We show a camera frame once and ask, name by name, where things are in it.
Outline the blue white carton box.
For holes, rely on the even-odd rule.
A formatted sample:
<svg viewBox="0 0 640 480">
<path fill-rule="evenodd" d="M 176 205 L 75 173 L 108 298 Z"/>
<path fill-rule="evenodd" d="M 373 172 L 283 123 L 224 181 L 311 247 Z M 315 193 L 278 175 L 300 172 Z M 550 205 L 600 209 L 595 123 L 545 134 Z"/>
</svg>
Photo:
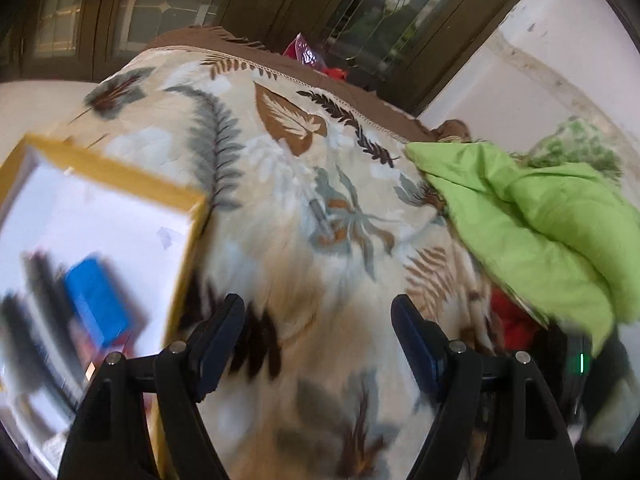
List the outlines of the blue white carton box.
<svg viewBox="0 0 640 480">
<path fill-rule="evenodd" d="M 134 308 L 102 257 L 90 254 L 71 266 L 63 287 L 95 344 L 106 347 L 127 332 L 134 336 Z"/>
</svg>

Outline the black white marker pen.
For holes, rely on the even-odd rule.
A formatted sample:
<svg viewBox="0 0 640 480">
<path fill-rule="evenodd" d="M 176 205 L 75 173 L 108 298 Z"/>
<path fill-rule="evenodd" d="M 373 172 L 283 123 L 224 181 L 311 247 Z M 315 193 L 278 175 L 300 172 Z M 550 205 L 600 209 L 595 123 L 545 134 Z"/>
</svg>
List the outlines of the black white marker pen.
<svg viewBox="0 0 640 480">
<path fill-rule="evenodd" d="M 52 273 L 47 255 L 43 252 L 24 252 L 21 258 L 32 297 L 29 315 L 67 389 L 75 398 L 80 398 L 85 390 L 86 378 L 68 328 L 72 310 Z"/>
</svg>

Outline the black ballpoint pen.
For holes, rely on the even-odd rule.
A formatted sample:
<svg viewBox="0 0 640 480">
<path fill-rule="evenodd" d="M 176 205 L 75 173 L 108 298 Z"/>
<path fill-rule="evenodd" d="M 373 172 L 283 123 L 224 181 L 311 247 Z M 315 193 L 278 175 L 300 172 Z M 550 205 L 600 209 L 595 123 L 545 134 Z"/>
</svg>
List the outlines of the black ballpoint pen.
<svg viewBox="0 0 640 480">
<path fill-rule="evenodd" d="M 47 356 L 37 344 L 15 295 L 6 295 L 1 300 L 1 347 L 9 371 L 17 374 L 27 390 L 43 387 L 66 417 L 75 414 L 72 399 L 48 367 Z"/>
</svg>

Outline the red cloth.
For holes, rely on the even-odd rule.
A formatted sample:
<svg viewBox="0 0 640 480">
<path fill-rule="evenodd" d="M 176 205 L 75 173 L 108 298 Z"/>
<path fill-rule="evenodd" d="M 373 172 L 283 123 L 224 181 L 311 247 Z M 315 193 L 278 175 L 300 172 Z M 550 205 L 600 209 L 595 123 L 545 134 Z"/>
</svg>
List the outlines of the red cloth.
<svg viewBox="0 0 640 480">
<path fill-rule="evenodd" d="M 490 308 L 499 348 L 507 352 L 527 350 L 540 325 L 497 286 L 491 289 Z"/>
</svg>

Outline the green quilt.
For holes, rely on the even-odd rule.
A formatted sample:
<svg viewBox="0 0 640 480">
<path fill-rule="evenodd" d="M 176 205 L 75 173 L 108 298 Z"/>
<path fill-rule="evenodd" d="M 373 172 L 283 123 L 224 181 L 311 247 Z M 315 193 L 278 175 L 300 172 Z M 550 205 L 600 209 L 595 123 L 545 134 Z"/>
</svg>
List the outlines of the green quilt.
<svg viewBox="0 0 640 480">
<path fill-rule="evenodd" d="M 583 162 L 526 168 L 494 144 L 410 143 L 465 247 L 534 311 L 599 353 L 639 318 L 639 211 Z"/>
</svg>

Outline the yellow cardboard tray box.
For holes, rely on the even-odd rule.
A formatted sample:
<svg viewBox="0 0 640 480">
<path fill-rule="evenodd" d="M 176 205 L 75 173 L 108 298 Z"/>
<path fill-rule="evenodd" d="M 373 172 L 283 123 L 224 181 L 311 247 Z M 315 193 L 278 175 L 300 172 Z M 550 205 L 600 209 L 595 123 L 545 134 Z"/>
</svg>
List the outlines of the yellow cardboard tray box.
<svg viewBox="0 0 640 480">
<path fill-rule="evenodd" d="M 1 166 L 1 474 L 52 479 L 111 352 L 159 352 L 189 281 L 200 193 L 25 136 Z"/>
</svg>

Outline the green patterned pillow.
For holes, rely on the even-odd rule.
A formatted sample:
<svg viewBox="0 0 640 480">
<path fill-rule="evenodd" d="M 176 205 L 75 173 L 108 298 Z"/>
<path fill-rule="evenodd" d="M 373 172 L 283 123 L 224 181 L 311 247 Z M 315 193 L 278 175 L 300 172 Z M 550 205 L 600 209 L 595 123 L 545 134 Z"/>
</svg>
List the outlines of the green patterned pillow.
<svg viewBox="0 0 640 480">
<path fill-rule="evenodd" d="M 623 177 L 620 156 L 604 133 L 581 117 L 570 117 L 555 133 L 540 140 L 522 158 L 529 167 L 544 168 L 583 162 L 619 185 Z"/>
</svg>

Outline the leaf pattern blanket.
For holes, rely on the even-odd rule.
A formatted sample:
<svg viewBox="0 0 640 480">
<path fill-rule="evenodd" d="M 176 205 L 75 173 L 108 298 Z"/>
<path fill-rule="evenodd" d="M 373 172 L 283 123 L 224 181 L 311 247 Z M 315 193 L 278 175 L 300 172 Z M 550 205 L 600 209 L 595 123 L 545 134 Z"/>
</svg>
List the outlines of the leaf pattern blanket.
<svg viewBox="0 0 640 480">
<path fill-rule="evenodd" d="M 406 157 L 436 131 L 219 27 L 154 39 L 56 138 L 199 188 L 195 312 L 244 332 L 200 406 L 235 479 L 403 479 L 434 413 L 390 320 L 406 294 L 490 347 L 489 283 Z"/>
</svg>

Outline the wooden glass door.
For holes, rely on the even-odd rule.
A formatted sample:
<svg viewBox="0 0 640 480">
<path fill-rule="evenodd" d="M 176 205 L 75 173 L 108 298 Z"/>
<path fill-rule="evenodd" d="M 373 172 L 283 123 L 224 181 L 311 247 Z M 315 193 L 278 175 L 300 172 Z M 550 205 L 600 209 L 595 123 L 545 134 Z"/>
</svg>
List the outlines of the wooden glass door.
<svg viewBox="0 0 640 480">
<path fill-rule="evenodd" d="M 6 50 L 23 78 L 99 81 L 189 25 L 219 25 L 277 52 L 303 36 L 352 84 L 417 113 L 517 1 L 27 0 Z"/>
</svg>

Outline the pink plastic bag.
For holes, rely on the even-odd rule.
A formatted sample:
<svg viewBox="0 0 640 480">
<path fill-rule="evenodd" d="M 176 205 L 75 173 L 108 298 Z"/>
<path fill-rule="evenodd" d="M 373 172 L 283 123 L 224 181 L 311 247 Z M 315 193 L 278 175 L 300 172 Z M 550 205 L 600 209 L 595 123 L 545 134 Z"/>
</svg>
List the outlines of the pink plastic bag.
<svg viewBox="0 0 640 480">
<path fill-rule="evenodd" d="M 302 34 L 296 35 L 285 48 L 282 55 L 286 58 L 292 58 L 292 60 L 308 66 L 316 72 L 325 74 L 330 78 L 337 80 L 345 80 L 347 78 L 346 70 L 327 66 L 322 56 L 308 44 Z"/>
</svg>

